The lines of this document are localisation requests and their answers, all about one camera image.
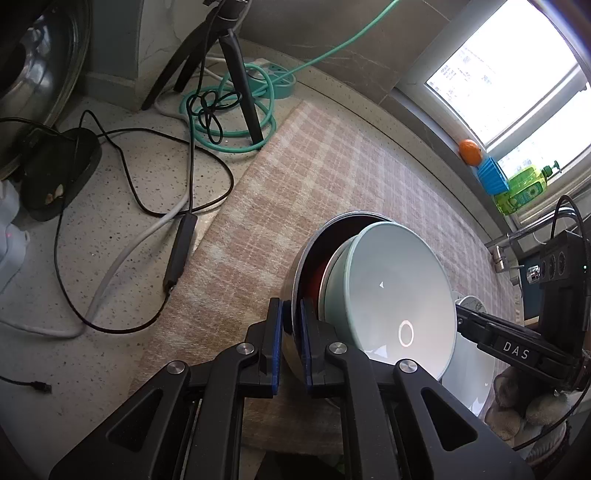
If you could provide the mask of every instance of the faucet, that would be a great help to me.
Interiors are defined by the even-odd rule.
[[[571,207],[560,207],[557,212],[557,218],[568,217],[574,220],[577,219],[577,215]],[[552,223],[554,219],[554,211],[548,212],[546,215],[538,218],[537,220],[531,222],[529,225],[517,230],[516,232],[511,232],[506,235],[502,235],[499,238],[495,238],[491,240],[485,247],[487,247],[488,251],[492,254],[493,262],[495,263],[495,271],[497,273],[502,273],[509,270],[509,262],[505,256],[505,248],[509,247],[513,242],[528,236],[532,233],[537,232],[541,228],[545,227]]]

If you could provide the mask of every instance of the blue container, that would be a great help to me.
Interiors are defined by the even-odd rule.
[[[498,195],[509,191],[507,177],[492,157],[488,157],[478,167],[478,180],[488,195]]]

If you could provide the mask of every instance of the plaid cloth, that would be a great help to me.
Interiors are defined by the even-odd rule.
[[[265,319],[269,298],[278,296],[308,237],[351,210],[378,212],[412,229],[436,253],[454,290],[513,319],[508,276],[495,274],[475,232],[397,155],[347,120],[300,104],[189,259],[131,391],[171,360],[205,362],[242,341],[251,323]],[[342,450],[339,412],[308,398],[285,362],[279,392],[273,400],[246,402],[245,445],[315,455]]]

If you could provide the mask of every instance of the green soap bottle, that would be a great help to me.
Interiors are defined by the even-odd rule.
[[[555,161],[554,168],[560,170]],[[552,167],[546,165],[539,170],[536,167],[527,167],[509,180],[509,191],[495,195],[496,207],[503,215],[515,213],[521,207],[541,195],[548,188],[548,179],[554,174]]]

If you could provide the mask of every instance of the orange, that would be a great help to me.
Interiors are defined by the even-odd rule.
[[[474,140],[460,142],[460,156],[471,167],[477,167],[482,162],[482,150]]]

